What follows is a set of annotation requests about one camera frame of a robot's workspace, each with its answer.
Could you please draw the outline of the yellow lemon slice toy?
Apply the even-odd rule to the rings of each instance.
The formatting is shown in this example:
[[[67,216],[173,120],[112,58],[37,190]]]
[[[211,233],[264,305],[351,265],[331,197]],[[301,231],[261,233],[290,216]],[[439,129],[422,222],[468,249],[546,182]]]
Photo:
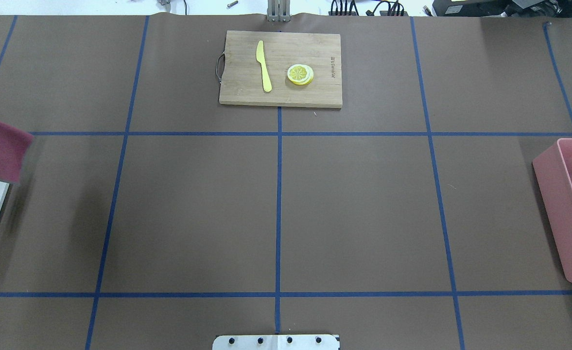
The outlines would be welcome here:
[[[296,86],[306,86],[314,80],[314,71],[311,66],[294,64],[288,68],[287,78]]]

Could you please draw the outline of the bamboo cutting board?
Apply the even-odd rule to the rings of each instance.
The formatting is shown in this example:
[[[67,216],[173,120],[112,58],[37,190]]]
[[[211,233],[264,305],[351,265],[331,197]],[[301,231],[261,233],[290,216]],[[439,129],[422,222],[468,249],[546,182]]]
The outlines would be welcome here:
[[[256,47],[264,42],[264,55],[272,91],[263,91]],[[343,106],[342,40],[339,34],[226,33],[219,103],[223,105],[331,108]],[[314,80],[296,86],[287,78],[294,64],[311,66]]]

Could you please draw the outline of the aluminium frame post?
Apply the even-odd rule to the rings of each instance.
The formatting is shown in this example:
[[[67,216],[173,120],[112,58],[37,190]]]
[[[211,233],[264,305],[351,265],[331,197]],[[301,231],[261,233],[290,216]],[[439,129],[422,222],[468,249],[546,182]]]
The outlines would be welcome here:
[[[290,3],[290,0],[268,0],[266,13],[268,22],[290,22],[292,18]]]

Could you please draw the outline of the yellow plastic knife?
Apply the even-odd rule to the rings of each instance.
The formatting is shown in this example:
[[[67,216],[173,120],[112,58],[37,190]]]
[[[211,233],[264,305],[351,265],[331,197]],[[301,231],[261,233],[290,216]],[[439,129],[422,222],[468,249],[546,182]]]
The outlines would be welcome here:
[[[270,79],[268,68],[266,64],[266,58],[264,55],[264,42],[263,40],[259,40],[256,47],[256,61],[260,65],[261,70],[261,82],[262,82],[262,89],[266,93],[270,93],[273,89],[272,87],[272,80]]]

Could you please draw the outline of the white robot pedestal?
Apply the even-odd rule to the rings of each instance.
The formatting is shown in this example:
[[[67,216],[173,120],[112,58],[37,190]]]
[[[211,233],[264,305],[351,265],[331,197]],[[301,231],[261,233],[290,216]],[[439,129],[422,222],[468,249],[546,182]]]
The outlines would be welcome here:
[[[339,350],[341,341],[333,334],[223,335],[212,343],[213,350]]]

